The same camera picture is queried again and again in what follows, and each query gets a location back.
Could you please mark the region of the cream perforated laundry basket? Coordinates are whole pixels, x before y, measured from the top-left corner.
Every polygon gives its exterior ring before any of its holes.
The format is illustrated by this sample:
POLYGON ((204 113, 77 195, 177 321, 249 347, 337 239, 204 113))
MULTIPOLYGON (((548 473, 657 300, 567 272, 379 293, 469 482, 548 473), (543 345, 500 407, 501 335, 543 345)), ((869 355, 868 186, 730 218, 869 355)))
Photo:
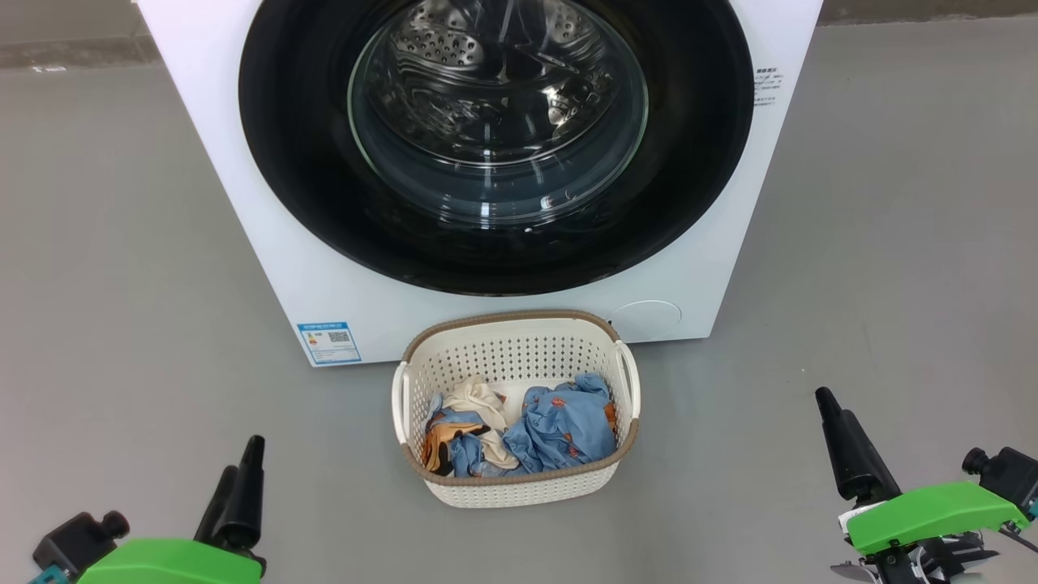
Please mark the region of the cream perforated laundry basket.
POLYGON ((583 311, 519 311, 441 323, 405 349, 392 380, 392 418, 405 460, 431 494, 456 508, 512 508, 593 494, 611 480, 633 447, 641 417, 637 361, 605 321, 583 311), (616 407, 616 451, 571 470, 499 478, 433 474, 424 462, 422 427, 434 399, 479 376, 504 396, 516 417, 530 387, 556 387, 576 376, 603 378, 616 407))

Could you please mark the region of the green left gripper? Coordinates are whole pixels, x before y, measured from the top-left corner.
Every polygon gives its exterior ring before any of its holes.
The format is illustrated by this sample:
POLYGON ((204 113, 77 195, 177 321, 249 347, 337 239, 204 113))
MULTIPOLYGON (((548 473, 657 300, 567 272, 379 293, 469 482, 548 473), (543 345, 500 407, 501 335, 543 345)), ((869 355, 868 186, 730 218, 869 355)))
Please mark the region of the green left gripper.
POLYGON ((264 447, 262 436, 250 437, 237 466, 222 471, 196 541, 127 541, 89 566, 77 584, 262 584, 258 561, 204 543, 220 537, 234 550, 251 551, 262 539, 264 447))

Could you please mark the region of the stainless steel washing machine drum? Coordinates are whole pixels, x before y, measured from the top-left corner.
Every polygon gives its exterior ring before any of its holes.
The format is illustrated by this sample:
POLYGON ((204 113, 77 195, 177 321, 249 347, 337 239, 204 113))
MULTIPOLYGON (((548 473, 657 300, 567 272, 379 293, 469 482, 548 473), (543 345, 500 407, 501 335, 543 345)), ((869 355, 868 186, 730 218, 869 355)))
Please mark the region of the stainless steel washing machine drum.
POLYGON ((484 229, 600 196, 649 116, 633 48, 574 0, 420 0, 364 45, 348 95, 375 176, 484 229))

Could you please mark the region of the blue printed garment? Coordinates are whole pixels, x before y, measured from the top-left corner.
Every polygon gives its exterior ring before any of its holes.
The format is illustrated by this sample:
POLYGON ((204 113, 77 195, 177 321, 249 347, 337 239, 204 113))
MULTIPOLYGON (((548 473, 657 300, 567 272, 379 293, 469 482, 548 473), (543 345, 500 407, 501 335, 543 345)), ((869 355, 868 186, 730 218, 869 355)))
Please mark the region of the blue printed garment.
POLYGON ((554 388, 527 389, 503 444, 517 458, 519 475, 566 470, 612 456, 618 450, 618 415, 607 382, 597 373, 583 373, 554 388))

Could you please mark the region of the washing machine glass door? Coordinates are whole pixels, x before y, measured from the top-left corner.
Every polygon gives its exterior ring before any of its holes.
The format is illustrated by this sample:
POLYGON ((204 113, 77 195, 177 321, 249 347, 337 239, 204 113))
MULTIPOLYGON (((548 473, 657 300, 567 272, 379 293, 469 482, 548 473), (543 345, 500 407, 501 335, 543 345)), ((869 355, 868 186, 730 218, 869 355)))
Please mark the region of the washing machine glass door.
POLYGON ((375 176, 351 131, 348 85, 364 45, 420 0, 260 0, 238 73, 250 152, 297 221, 393 280, 522 296, 604 280, 667 247, 719 199, 753 118, 753 60, 729 0, 574 0, 603 15, 641 64, 641 144, 607 191, 552 221, 484 229, 444 221, 375 176))

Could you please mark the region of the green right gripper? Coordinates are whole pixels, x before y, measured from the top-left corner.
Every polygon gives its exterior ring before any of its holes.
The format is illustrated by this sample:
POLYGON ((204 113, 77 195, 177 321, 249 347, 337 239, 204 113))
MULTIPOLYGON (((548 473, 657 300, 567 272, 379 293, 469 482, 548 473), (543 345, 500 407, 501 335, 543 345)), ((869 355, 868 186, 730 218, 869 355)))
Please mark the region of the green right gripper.
POLYGON ((846 501, 877 502, 843 513, 840 527, 861 558, 834 565, 856 584, 988 584, 979 565, 998 557, 983 533, 1022 536, 1031 506, 1020 508, 972 482, 901 489, 861 421, 828 388, 815 391, 835 486, 846 501))

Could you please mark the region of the round white filter cover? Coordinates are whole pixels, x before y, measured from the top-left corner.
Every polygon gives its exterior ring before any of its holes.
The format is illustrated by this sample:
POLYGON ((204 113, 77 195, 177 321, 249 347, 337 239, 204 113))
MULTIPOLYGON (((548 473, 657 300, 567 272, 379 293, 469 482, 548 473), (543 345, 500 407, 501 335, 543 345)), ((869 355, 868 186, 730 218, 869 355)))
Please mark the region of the round white filter cover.
POLYGON ((670 302, 641 300, 614 309, 605 318, 628 344, 663 339, 682 321, 682 311, 670 302))

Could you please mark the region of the blue energy label sticker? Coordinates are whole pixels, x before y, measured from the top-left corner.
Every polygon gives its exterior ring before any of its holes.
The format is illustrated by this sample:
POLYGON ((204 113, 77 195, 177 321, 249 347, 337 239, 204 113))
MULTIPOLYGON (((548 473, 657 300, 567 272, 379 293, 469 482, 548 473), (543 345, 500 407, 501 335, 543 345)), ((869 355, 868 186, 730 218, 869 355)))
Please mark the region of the blue energy label sticker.
POLYGON ((296 328, 315 368, 362 362, 348 322, 297 323, 296 328))

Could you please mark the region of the cream and blue garment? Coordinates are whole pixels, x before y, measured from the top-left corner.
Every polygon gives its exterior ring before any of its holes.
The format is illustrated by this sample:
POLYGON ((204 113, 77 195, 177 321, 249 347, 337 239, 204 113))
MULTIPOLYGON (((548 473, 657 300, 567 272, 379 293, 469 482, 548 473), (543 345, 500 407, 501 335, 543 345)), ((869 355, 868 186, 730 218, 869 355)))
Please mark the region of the cream and blue garment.
POLYGON ((422 463, 441 477, 500 477, 520 469, 504 443, 506 398, 481 376, 434 395, 422 423, 422 463))

